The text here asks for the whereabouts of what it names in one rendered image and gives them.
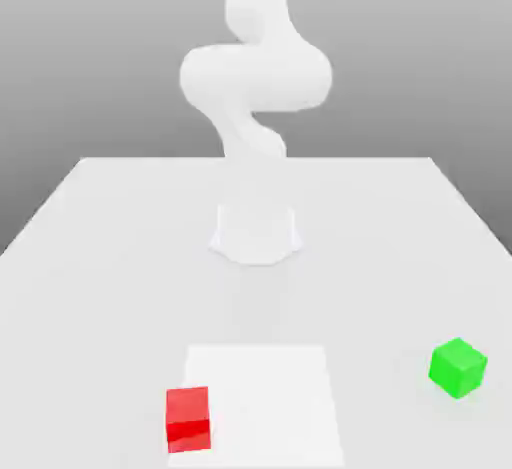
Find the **small red cube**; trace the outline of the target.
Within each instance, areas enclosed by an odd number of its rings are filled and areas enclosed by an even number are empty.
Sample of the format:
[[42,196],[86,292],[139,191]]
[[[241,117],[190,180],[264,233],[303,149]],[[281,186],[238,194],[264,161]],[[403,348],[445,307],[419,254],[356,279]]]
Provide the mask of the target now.
[[201,386],[168,389],[165,428],[170,454],[210,449],[208,388]]

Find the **small green cube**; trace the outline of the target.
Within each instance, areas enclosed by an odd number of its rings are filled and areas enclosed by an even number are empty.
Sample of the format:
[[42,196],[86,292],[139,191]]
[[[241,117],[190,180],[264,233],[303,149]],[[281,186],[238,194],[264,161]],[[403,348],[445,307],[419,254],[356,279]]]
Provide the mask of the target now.
[[487,356],[458,337],[433,350],[428,376],[452,398],[460,399],[481,385],[487,363]]

